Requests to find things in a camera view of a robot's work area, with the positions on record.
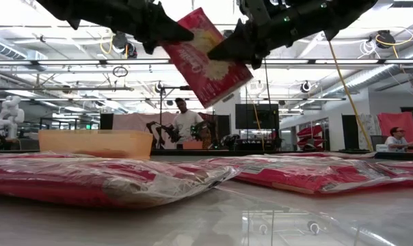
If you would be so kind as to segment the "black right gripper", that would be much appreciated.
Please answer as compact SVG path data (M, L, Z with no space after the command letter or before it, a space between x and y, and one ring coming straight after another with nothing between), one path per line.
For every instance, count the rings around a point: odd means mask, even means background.
M211 51L209 59L228 61L244 60L253 68L260 68L262 60L270 51L281 46L290 47L308 32L308 0L241 1L240 11L249 20L243 25L244 35L232 33Z

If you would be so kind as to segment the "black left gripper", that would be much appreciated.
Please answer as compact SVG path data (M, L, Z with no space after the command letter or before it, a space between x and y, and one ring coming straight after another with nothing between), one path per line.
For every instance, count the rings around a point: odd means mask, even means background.
M159 41L191 41L194 34L172 20L160 1L120 0L121 8L128 16L129 33L142 43L147 54L152 55Z

